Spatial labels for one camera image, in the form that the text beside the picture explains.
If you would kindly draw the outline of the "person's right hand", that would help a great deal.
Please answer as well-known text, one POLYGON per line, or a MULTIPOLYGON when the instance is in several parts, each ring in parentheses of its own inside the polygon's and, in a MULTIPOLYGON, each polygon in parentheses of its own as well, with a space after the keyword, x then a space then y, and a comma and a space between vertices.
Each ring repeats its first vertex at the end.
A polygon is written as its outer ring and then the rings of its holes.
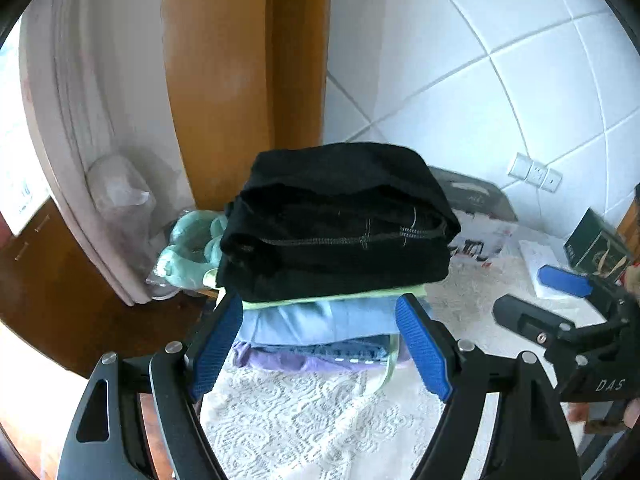
POLYGON ((629 429, 636 426, 636 422, 640 416, 640 399, 630 401, 624 411, 623 422, 629 429))

